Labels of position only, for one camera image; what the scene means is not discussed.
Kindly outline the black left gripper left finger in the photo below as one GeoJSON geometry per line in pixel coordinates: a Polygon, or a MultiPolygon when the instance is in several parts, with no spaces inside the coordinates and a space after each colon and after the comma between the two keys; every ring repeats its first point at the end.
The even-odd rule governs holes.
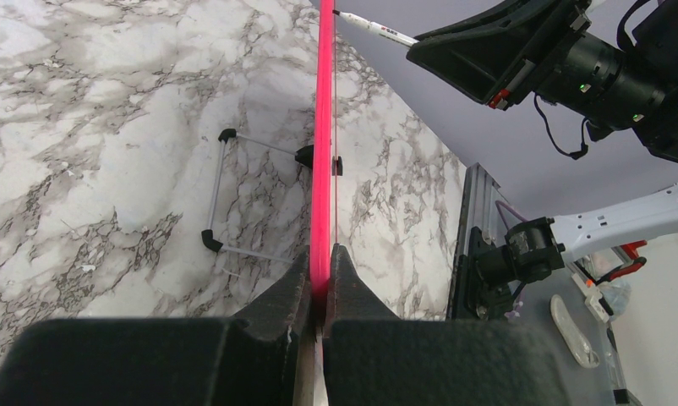
{"type": "Polygon", "coordinates": [[[0,367],[0,405],[290,405],[309,252],[229,317],[38,322],[0,367]]]}

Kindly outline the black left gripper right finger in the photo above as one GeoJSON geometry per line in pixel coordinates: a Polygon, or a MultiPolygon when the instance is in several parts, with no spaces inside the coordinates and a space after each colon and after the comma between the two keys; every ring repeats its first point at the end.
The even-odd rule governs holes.
{"type": "Polygon", "coordinates": [[[331,254],[322,340],[331,405],[567,405],[540,337],[503,321],[403,320],[331,254]]]}

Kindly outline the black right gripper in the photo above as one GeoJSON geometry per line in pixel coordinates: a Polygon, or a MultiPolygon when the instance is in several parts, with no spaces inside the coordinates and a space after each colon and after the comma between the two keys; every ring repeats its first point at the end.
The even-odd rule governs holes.
{"type": "Polygon", "coordinates": [[[588,33],[586,1],[503,1],[416,36],[406,59],[471,100],[505,110],[528,92],[582,115],[599,141],[634,131],[678,162],[678,1],[660,4],[615,44],[588,33]]]}

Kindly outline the white whiteboard marker pen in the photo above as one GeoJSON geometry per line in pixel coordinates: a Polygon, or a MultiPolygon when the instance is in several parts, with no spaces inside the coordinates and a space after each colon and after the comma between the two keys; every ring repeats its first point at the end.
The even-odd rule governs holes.
{"type": "Polygon", "coordinates": [[[370,21],[363,17],[360,17],[356,14],[342,12],[336,9],[332,10],[332,13],[344,21],[348,22],[350,25],[354,25],[362,30],[366,30],[369,33],[372,33],[376,36],[381,36],[390,41],[394,41],[398,44],[401,44],[407,48],[412,47],[418,42],[417,39],[405,35],[401,32],[395,31],[387,26],[381,25],[377,22],[370,21]]]}

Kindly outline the pink framed whiteboard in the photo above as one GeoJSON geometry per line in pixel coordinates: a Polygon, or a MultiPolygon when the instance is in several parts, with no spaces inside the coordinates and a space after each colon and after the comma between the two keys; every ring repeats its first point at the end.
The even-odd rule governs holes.
{"type": "Polygon", "coordinates": [[[331,132],[332,61],[334,50],[333,1],[319,2],[319,39],[314,120],[309,275],[312,299],[325,301],[331,270],[331,132]]]}

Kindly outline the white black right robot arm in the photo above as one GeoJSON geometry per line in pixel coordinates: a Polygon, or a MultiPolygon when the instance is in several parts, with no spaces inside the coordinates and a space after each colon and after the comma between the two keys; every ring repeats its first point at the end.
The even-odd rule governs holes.
{"type": "MultiPolygon", "coordinates": [[[[532,95],[582,118],[582,140],[629,129],[678,163],[678,1],[662,2],[615,44],[588,32],[587,1],[504,1],[419,35],[407,59],[474,102],[506,110],[532,95]]],[[[533,282],[585,255],[678,233],[678,184],[594,211],[513,227],[475,266],[489,286],[533,282]]]]}

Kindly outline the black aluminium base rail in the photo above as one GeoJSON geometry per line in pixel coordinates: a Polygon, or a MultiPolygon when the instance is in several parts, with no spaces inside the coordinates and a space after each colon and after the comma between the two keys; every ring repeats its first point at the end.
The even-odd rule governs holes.
{"type": "Polygon", "coordinates": [[[446,319],[510,320],[514,311],[513,284],[486,287],[475,269],[475,260],[504,245],[507,231],[521,220],[522,216],[500,192],[499,184],[480,164],[467,169],[446,319]]]}

